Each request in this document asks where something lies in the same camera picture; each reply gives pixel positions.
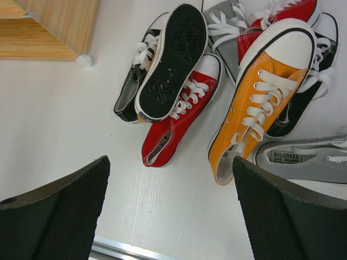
pile of shoes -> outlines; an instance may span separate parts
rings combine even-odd
[[[183,4],[160,15],[137,45],[114,112],[152,123],[144,165],[170,162],[212,102],[225,67],[235,94],[208,147],[218,184],[232,180],[237,155],[284,178],[347,183],[345,136],[260,144],[265,135],[288,135],[334,85],[335,18],[319,10],[319,0],[271,1],[249,17],[241,1],[249,0],[204,0],[201,11]],[[204,54],[207,43],[211,54]],[[329,180],[319,174],[326,171],[333,172]]]

white floor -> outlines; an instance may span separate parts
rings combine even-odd
[[[201,0],[185,2],[201,5]],[[321,2],[339,21],[339,77],[326,97],[309,106],[290,139],[331,136],[347,125],[347,4]],[[142,164],[140,151],[150,125],[125,124],[112,111],[147,26],[181,3],[102,0],[92,68],[74,62],[0,61],[0,200],[106,154],[112,167],[98,236],[180,259],[253,258],[235,184],[217,186],[207,161],[208,142],[233,94],[227,80],[165,168]],[[300,183],[347,199],[342,186]]]

red sneaker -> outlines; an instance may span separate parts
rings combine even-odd
[[[169,117],[152,124],[142,146],[145,166],[162,167],[170,162],[189,126],[212,102],[221,81],[222,64],[214,54],[201,58]]]
[[[318,8],[319,0],[280,0],[271,5],[269,9],[255,13],[254,22],[249,29],[237,37],[237,50],[239,63],[246,51],[261,33],[271,24],[286,19],[296,18],[314,26],[321,15]]]

orange sneaker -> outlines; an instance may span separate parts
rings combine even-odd
[[[314,32],[293,18],[271,25],[248,49],[229,112],[209,145],[208,158],[218,184],[232,180],[234,157],[251,154],[303,84],[315,55]]]

wooden board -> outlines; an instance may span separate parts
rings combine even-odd
[[[25,14],[13,0],[0,0],[0,19],[21,18]]]
[[[0,19],[0,58],[70,61],[77,56],[32,18]]]
[[[77,54],[86,53],[99,0],[13,0]]]

